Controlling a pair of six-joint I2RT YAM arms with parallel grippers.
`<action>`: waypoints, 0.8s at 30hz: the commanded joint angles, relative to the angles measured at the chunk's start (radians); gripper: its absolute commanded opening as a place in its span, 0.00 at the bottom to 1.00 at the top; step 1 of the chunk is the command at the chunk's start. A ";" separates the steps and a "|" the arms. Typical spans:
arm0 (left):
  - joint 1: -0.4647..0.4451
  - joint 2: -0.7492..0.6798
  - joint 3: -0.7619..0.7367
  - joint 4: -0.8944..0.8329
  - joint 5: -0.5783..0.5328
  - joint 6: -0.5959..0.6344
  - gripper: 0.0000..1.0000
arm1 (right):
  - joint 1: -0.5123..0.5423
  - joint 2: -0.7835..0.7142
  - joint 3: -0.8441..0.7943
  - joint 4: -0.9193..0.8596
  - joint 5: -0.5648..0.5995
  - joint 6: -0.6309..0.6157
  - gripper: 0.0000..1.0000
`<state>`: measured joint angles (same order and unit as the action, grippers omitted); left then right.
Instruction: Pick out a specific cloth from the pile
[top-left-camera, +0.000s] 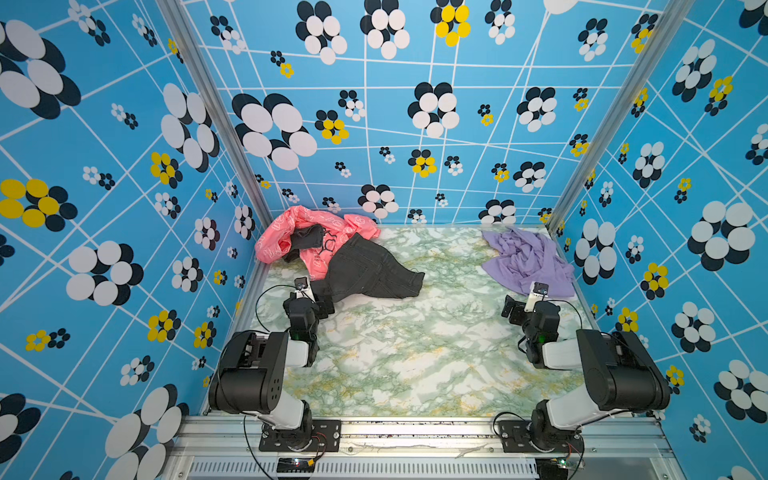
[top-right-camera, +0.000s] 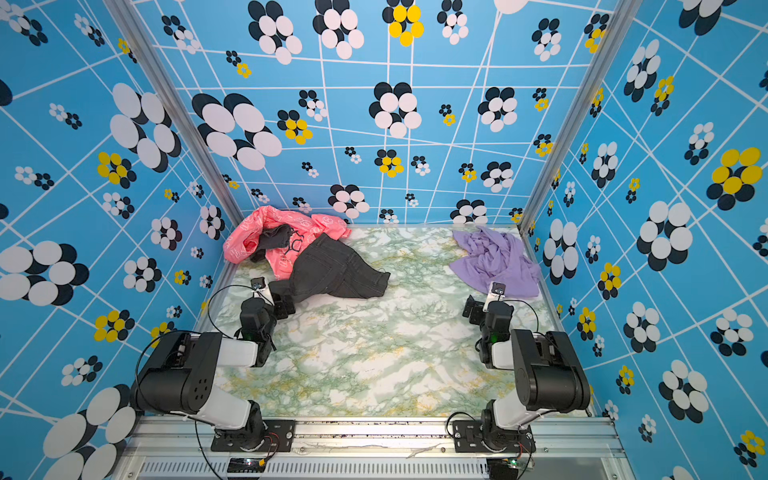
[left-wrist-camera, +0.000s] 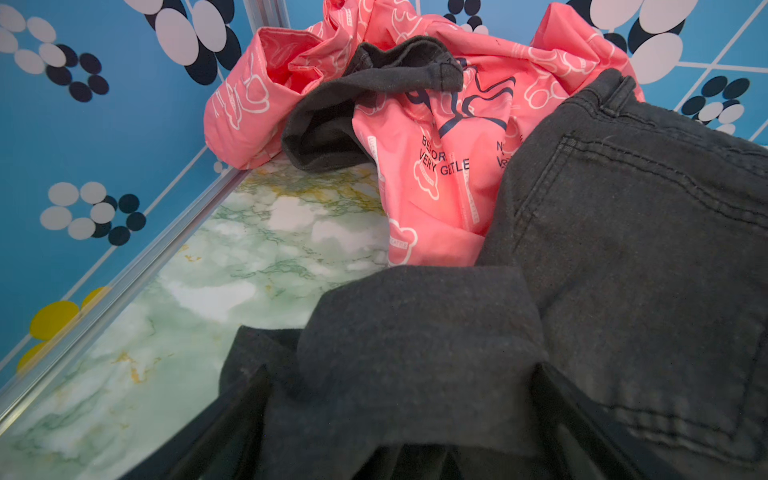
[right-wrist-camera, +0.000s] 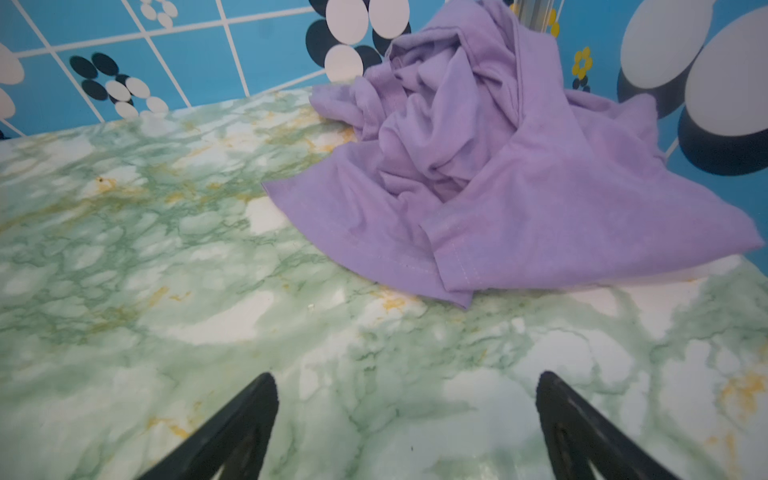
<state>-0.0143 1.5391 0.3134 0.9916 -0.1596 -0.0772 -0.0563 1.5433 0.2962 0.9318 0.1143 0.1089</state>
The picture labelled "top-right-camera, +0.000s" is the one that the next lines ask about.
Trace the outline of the purple cloth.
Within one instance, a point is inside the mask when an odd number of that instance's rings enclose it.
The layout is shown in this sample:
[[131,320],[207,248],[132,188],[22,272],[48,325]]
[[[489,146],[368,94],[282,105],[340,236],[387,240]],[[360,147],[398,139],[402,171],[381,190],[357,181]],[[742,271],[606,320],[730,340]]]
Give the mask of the purple cloth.
[[466,255],[449,265],[468,286],[487,293],[493,283],[505,286],[507,297],[529,299],[539,295],[539,265],[530,260],[520,238],[479,226],[475,231],[454,231],[453,238]]

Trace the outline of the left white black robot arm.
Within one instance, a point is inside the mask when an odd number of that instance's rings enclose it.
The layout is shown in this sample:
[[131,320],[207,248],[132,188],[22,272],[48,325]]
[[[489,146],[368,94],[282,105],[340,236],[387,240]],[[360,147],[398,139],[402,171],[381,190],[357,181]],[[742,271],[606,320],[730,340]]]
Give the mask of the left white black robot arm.
[[210,426],[214,452],[288,452],[293,420],[266,420],[256,401],[215,385],[219,368],[264,366],[276,351],[277,323],[295,313],[292,296],[261,278],[247,288],[252,295],[241,304],[240,328],[233,335],[173,330],[153,340],[149,359],[135,367],[131,403],[142,412]]

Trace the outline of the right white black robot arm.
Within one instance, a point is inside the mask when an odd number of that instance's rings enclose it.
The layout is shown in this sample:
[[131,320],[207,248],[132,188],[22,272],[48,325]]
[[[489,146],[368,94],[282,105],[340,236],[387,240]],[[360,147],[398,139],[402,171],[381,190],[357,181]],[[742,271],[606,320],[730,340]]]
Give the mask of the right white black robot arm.
[[478,421],[459,424],[456,438],[494,453],[535,450],[531,424],[547,414],[586,410],[590,386],[568,335],[512,326],[514,306],[503,299],[467,298],[462,316],[480,330],[476,351],[488,369],[514,375],[515,389],[488,402]]

